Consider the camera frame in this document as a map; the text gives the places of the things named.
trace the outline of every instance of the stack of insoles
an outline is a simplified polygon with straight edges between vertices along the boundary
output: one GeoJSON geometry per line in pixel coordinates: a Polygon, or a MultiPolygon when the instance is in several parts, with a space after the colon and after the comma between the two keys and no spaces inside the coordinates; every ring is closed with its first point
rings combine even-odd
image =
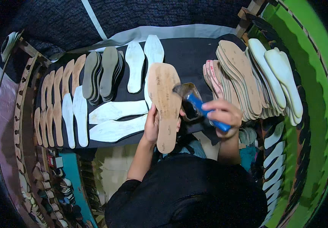
{"type": "Polygon", "coordinates": [[[105,48],[102,54],[91,52],[85,61],[83,97],[93,106],[109,102],[117,92],[123,65],[123,52],[115,47],[105,48]]]}
{"type": "Polygon", "coordinates": [[[243,121],[285,114],[292,125],[301,121],[303,107],[287,55],[266,51],[257,39],[249,40],[245,53],[235,43],[222,40],[216,55],[218,61],[207,60],[203,65],[214,99],[223,98],[240,108],[243,121]]]}

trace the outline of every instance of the person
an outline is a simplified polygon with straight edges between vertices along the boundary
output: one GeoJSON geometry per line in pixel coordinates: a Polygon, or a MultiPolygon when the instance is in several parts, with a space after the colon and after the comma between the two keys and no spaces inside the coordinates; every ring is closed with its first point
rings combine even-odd
{"type": "Polygon", "coordinates": [[[180,153],[163,154],[151,165],[159,129],[152,105],[127,180],[106,205],[107,227],[261,226],[267,198],[240,165],[242,112],[225,100],[204,103],[202,108],[216,110],[207,115],[210,120],[231,126],[226,133],[216,129],[221,138],[217,161],[207,159],[194,140],[180,153]]]}

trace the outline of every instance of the foam insole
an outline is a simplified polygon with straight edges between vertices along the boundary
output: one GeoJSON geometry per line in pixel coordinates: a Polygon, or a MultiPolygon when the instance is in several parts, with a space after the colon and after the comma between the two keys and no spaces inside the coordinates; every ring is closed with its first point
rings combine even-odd
{"type": "Polygon", "coordinates": [[[87,100],[83,97],[83,86],[78,86],[75,89],[73,99],[73,113],[78,127],[78,141],[82,147],[88,145],[88,105],[87,100]]]}
{"type": "Polygon", "coordinates": [[[70,93],[65,94],[62,99],[62,117],[65,121],[66,133],[68,135],[68,143],[71,149],[75,148],[74,126],[73,126],[73,102],[70,93]]]}
{"type": "MultiPolygon", "coordinates": [[[[161,45],[161,42],[157,37],[157,35],[148,35],[143,51],[148,59],[148,73],[152,63],[154,62],[161,63],[164,60],[164,48],[161,45]]],[[[150,108],[152,102],[150,100],[150,96],[148,92],[148,73],[146,74],[145,77],[144,96],[145,96],[145,101],[148,104],[148,107],[150,108]]]]}
{"type": "Polygon", "coordinates": [[[159,114],[159,134],[157,148],[170,153],[175,146],[177,122],[182,99],[173,93],[174,86],[180,84],[175,68],[166,63],[153,63],[149,70],[148,92],[159,114]]]}
{"type": "Polygon", "coordinates": [[[145,100],[108,102],[89,113],[89,124],[100,124],[107,120],[118,120],[125,116],[148,113],[145,100]]]}
{"type": "Polygon", "coordinates": [[[130,42],[128,44],[125,58],[130,67],[127,90],[129,93],[137,93],[141,90],[142,66],[145,60],[145,54],[138,42],[130,42]]]}
{"type": "Polygon", "coordinates": [[[101,142],[117,142],[127,135],[143,131],[147,116],[143,115],[127,121],[102,122],[89,130],[89,138],[101,142]]]}

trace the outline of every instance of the tan sole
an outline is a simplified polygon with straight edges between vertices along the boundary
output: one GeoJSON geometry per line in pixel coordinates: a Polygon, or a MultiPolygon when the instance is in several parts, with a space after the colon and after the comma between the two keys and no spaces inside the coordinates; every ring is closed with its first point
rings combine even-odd
{"type": "Polygon", "coordinates": [[[180,84],[175,68],[166,63],[153,63],[148,76],[148,93],[159,113],[159,135],[157,148],[167,154],[173,151],[177,136],[181,97],[173,93],[174,86],[180,84]]]}

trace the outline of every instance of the black cloth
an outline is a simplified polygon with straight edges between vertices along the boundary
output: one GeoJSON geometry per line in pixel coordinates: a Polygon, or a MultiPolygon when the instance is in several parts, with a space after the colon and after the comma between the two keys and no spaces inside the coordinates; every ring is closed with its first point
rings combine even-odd
{"type": "MultiPolygon", "coordinates": [[[[208,102],[213,100],[212,91],[207,86],[204,78],[202,66],[206,63],[208,59],[217,59],[216,57],[216,49],[218,47],[218,42],[220,40],[229,40],[234,42],[242,51],[245,51],[245,44],[237,38],[233,34],[226,34],[220,36],[217,39],[209,39],[209,38],[173,38],[173,39],[161,39],[161,44],[164,48],[165,56],[164,62],[171,64],[175,67],[181,83],[192,82],[198,92],[201,94],[203,102],[208,102]]],[[[145,42],[140,43],[141,47],[144,48],[145,42]]],[[[118,47],[117,50],[123,51],[126,53],[127,46],[118,47]]],[[[36,97],[36,107],[41,107],[41,87],[44,77],[50,73],[52,70],[57,71],[61,66],[66,66],[66,64],[72,60],[77,59],[81,54],[66,54],[59,61],[52,63],[50,67],[47,69],[44,76],[41,78],[39,82],[38,95],[36,97]]],[[[124,65],[122,67],[121,76],[122,79],[119,82],[117,95],[113,98],[112,101],[138,101],[144,99],[143,86],[144,86],[144,78],[147,72],[147,61],[144,61],[143,66],[143,79],[142,79],[142,89],[137,94],[131,94],[127,91],[127,84],[130,78],[130,69],[126,62],[124,61],[124,65]]],[[[80,85],[83,84],[84,78],[84,68],[80,72],[80,85]]],[[[71,91],[71,83],[72,77],[70,76],[69,80],[69,89],[71,91]]],[[[99,106],[91,106],[88,103],[88,113],[92,112],[99,106]]],[[[129,120],[134,117],[129,117],[122,120],[129,120]]],[[[74,119],[74,131],[75,131],[75,147],[81,148],[78,143],[78,134],[77,134],[77,125],[74,119]]],[[[62,136],[64,139],[63,147],[69,148],[68,145],[68,135],[66,133],[66,127],[64,119],[61,121],[62,124],[62,136]]],[[[91,129],[95,125],[89,124],[88,128],[91,129]]],[[[191,134],[198,131],[203,131],[203,133],[211,140],[212,145],[218,143],[219,138],[216,136],[216,132],[214,127],[210,125],[207,119],[200,118],[190,123],[185,123],[182,121],[181,131],[179,132],[182,135],[191,134]]],[[[56,136],[55,130],[52,131],[54,135],[55,145],[56,136]]],[[[112,144],[106,142],[99,142],[95,140],[89,140],[88,148],[97,148],[97,147],[110,147],[110,146],[121,146],[126,144],[134,144],[138,143],[142,137],[142,132],[137,132],[133,135],[127,136],[124,139],[112,144]]]]}
{"type": "Polygon", "coordinates": [[[240,165],[180,154],[126,181],[107,203],[108,227],[259,227],[267,198],[240,165]]]}
{"type": "MultiPolygon", "coordinates": [[[[210,24],[235,28],[239,10],[247,7],[250,0],[89,0],[89,3],[110,38],[139,26],[210,24]]],[[[25,1],[16,16],[6,23],[9,25],[2,32],[3,37],[24,29],[24,39],[47,57],[102,41],[81,0],[25,1]]]]}

